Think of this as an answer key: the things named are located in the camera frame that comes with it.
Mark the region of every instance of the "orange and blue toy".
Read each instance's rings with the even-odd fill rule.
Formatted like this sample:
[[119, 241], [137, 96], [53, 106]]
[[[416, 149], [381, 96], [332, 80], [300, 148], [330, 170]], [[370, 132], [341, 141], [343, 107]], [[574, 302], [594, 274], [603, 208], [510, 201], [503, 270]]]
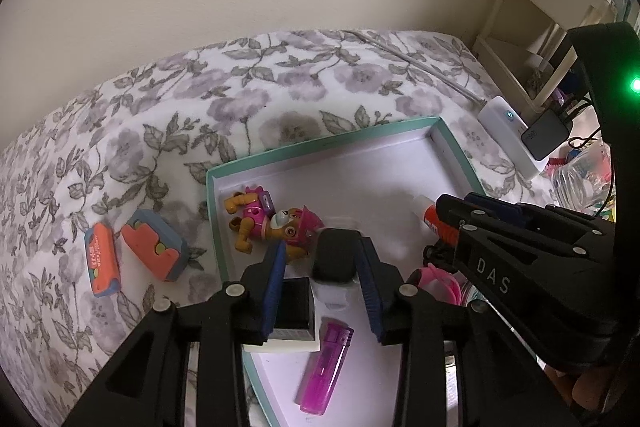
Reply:
[[187, 266], [187, 242], [152, 210], [136, 210], [120, 233], [138, 259], [161, 281], [175, 281]]
[[84, 233], [84, 251], [91, 290], [96, 297], [120, 291], [120, 270], [113, 246], [113, 232], [104, 223], [96, 223]]

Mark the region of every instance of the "lighter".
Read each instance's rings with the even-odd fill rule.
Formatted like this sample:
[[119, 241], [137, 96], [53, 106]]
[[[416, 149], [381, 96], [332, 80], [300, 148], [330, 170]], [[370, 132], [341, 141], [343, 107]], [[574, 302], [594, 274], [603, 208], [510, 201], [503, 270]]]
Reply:
[[300, 402], [300, 410], [321, 416], [326, 411], [334, 392], [340, 369], [351, 344], [353, 330], [346, 326], [329, 323], [320, 347], [318, 360]]

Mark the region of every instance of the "toy dog face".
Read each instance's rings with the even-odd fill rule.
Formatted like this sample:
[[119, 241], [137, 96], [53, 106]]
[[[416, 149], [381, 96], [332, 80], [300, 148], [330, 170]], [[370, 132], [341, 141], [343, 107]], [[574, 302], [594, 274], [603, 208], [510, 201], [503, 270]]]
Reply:
[[268, 236], [273, 239], [290, 241], [298, 235], [302, 210], [290, 208], [276, 212], [270, 220]]

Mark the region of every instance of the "white power strip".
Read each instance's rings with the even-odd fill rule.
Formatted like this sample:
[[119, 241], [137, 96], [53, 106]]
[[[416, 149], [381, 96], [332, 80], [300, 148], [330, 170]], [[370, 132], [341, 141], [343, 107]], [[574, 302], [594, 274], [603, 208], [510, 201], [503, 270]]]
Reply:
[[503, 97], [496, 96], [488, 102], [478, 113], [478, 121], [502, 147], [524, 179], [530, 180], [545, 169], [548, 156], [536, 160], [529, 153], [520, 138], [527, 125]]

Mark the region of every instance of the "bed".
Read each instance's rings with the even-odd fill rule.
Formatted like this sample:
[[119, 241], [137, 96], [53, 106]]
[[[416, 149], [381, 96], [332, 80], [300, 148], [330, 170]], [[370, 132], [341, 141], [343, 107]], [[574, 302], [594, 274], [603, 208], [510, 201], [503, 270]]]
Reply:
[[[498, 90], [448, 35], [367, 31], [491, 99]], [[220, 288], [207, 223], [210, 167], [286, 144], [419, 116], [444, 118], [490, 196], [553, 200], [527, 182], [459, 93], [340, 30], [273, 32], [163, 58], [88, 90], [0, 156], [0, 366], [43, 427], [62, 423], [109, 356], [167, 296], [179, 305]], [[94, 298], [84, 232], [119, 230], [152, 208], [190, 245], [185, 273], [161, 283], [116, 240], [122, 291]], [[191, 391], [196, 372], [188, 374]], [[266, 425], [251, 389], [252, 425]], [[194, 424], [188, 404], [187, 425]]]

